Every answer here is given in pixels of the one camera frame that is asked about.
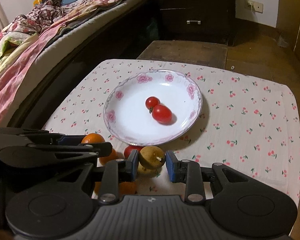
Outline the large brown longan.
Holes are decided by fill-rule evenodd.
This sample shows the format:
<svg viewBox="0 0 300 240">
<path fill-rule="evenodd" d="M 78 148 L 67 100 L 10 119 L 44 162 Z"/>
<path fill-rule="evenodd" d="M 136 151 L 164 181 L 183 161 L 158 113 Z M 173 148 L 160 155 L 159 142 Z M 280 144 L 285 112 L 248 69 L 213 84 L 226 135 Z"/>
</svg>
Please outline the large brown longan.
<svg viewBox="0 0 300 240">
<path fill-rule="evenodd" d="M 140 150 L 139 162 L 149 170 L 156 170 L 164 165 L 165 152 L 157 146 L 146 146 Z"/>
</svg>

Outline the oval red tomato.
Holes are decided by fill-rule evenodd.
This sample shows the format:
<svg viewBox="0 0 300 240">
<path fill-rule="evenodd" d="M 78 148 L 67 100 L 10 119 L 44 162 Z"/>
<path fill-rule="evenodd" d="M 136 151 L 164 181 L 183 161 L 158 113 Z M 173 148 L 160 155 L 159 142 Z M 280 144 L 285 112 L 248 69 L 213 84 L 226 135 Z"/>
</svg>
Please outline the oval red tomato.
<svg viewBox="0 0 300 240">
<path fill-rule="evenodd" d="M 153 119 L 160 124 L 169 124 L 172 121 L 171 110 L 162 104 L 156 105 L 151 109 L 151 114 Z"/>
</svg>

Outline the small round red tomato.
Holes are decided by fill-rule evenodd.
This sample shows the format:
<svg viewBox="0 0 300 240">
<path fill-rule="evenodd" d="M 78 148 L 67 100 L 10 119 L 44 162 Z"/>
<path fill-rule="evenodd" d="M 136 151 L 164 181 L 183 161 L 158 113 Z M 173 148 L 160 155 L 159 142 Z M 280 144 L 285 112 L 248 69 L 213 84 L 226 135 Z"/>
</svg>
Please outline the small round red tomato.
<svg viewBox="0 0 300 240">
<path fill-rule="evenodd" d="M 146 99 L 145 105 L 147 109 L 153 109 L 156 105 L 160 103 L 160 100 L 154 96 L 151 96 Z"/>
</svg>

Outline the large orange tangerine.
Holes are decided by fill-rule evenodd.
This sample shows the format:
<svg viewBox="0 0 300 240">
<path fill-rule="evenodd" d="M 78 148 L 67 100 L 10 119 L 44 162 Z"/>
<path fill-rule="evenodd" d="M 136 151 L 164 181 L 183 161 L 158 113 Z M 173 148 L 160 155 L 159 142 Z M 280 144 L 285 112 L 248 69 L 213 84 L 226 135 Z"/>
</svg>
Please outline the large orange tangerine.
<svg viewBox="0 0 300 240">
<path fill-rule="evenodd" d="M 101 188 L 101 182 L 98 181 L 98 182 L 95 183 L 95 187 L 94 187 L 94 193 L 96 195 L 98 195 L 100 188 Z"/>
</svg>

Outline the white floral plate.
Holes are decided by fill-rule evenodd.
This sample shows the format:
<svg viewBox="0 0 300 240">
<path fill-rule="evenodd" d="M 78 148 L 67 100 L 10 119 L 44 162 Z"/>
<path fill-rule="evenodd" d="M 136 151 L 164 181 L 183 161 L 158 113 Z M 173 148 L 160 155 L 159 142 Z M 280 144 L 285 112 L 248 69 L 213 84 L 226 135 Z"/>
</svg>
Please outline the white floral plate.
<svg viewBox="0 0 300 240">
<path fill-rule="evenodd" d="M 115 138 L 130 145 L 161 145 L 186 133 L 199 118 L 203 96 L 183 73 L 153 70 L 131 76 L 109 94 L 103 118 Z"/>
</svg>

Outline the pink floral blanket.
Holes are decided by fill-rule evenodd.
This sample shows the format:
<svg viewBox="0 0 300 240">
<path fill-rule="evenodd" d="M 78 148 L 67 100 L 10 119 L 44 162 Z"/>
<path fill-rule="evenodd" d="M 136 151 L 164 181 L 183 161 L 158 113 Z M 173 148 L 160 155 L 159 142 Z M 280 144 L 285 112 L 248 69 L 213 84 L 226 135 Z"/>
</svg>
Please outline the pink floral blanket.
<svg viewBox="0 0 300 240">
<path fill-rule="evenodd" d="M 77 0 L 57 6 L 48 0 L 8 25 L 0 39 L 0 123 L 27 71 L 48 43 L 122 1 Z"/>
</svg>

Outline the cherry print tablecloth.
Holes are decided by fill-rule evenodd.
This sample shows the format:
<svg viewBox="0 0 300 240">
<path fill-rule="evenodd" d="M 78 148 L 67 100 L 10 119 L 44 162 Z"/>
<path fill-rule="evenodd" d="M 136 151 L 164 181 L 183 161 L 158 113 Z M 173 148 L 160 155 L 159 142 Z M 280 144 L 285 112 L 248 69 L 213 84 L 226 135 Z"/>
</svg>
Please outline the cherry print tablecloth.
<svg viewBox="0 0 300 240">
<path fill-rule="evenodd" d="M 107 60 L 63 100 L 44 128 L 98 133 L 118 155 L 159 146 L 210 167 L 222 163 L 300 199 L 300 121 L 286 86 L 175 62 Z"/>
</svg>

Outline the beige mattress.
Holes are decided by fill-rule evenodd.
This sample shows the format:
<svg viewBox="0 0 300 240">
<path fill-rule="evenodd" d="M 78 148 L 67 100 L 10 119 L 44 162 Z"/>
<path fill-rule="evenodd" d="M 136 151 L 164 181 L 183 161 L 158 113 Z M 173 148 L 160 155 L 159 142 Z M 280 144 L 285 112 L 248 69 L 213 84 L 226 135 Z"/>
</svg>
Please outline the beige mattress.
<svg viewBox="0 0 300 240">
<path fill-rule="evenodd" d="M 146 0 L 125 0 L 53 39 L 27 71 L 1 127 L 41 128 L 96 64 L 147 45 Z"/>
</svg>

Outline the dark wooden nightstand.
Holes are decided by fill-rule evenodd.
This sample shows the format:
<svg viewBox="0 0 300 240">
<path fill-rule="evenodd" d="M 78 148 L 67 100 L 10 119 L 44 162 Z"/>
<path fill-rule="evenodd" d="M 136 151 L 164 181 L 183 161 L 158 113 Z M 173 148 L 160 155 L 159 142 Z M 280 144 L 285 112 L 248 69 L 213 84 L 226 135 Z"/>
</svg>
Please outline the dark wooden nightstand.
<svg viewBox="0 0 300 240">
<path fill-rule="evenodd" d="M 232 46 L 235 0 L 149 0 L 160 40 L 185 40 Z"/>
</svg>

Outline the white wall outlet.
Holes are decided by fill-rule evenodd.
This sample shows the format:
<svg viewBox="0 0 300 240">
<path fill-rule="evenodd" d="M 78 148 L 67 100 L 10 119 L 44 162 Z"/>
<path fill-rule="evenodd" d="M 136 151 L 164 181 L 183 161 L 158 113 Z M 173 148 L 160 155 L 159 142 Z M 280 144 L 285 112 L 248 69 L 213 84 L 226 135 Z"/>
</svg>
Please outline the white wall outlet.
<svg viewBox="0 0 300 240">
<path fill-rule="evenodd" d="M 252 12 L 263 13 L 263 4 L 259 2 L 255 2 L 252 0 L 245 0 L 244 2 L 245 9 L 248 9 Z"/>
</svg>

